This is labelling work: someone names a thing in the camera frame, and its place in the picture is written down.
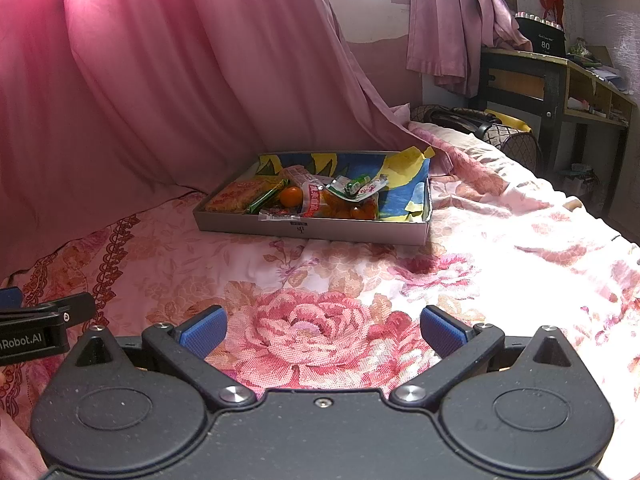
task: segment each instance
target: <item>cardboard box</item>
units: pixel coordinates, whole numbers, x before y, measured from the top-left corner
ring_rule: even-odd
[[[391,155],[395,152],[353,152]],[[346,242],[421,246],[427,241],[431,219],[431,196],[428,181],[424,186],[423,222],[388,222],[380,220],[342,220],[334,218],[301,218],[296,221],[259,220],[258,215],[230,214],[204,211],[207,202],[230,182],[242,176],[252,176],[258,169],[256,162],[248,170],[236,175],[213,190],[193,209],[193,216],[201,231],[240,233],[290,238],[316,238]]]

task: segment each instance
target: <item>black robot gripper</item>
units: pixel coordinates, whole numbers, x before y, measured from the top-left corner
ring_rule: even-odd
[[[596,467],[614,417],[558,328],[509,337],[434,306],[420,328],[442,361],[388,399],[374,389],[258,399],[203,360],[226,334],[218,306],[141,337],[94,326],[33,412],[44,478],[605,478]]]

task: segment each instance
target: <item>pink curtain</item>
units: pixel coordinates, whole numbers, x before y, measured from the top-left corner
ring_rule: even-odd
[[[407,68],[452,92],[478,94],[482,46],[531,51],[504,0],[411,0]]]
[[[413,144],[327,0],[0,0],[0,278],[258,152]]]

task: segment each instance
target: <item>bed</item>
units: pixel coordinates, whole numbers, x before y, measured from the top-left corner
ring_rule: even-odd
[[[426,303],[509,335],[554,324],[616,415],[603,472],[640,478],[639,248],[492,146],[432,124],[409,128],[454,167],[431,179],[423,247],[201,232],[191,210],[203,194],[192,192],[70,241],[4,285],[20,286],[27,304],[88,291],[98,322],[116,335],[220,304],[228,333],[207,361],[258,393],[371,386],[388,394],[438,361],[417,325]],[[2,478],[43,470],[20,430],[28,432],[61,360],[4,369]]]

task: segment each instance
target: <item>blue textured pad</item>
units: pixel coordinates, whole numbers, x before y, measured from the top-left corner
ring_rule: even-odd
[[[222,343],[225,336],[226,313],[224,308],[219,308],[182,332],[179,343],[200,359],[204,359]]]
[[[22,291],[16,286],[0,288],[0,310],[3,308],[20,308],[22,306]]]
[[[462,330],[447,323],[428,308],[424,308],[420,314],[420,333],[422,339],[443,359],[466,344],[466,335]]]

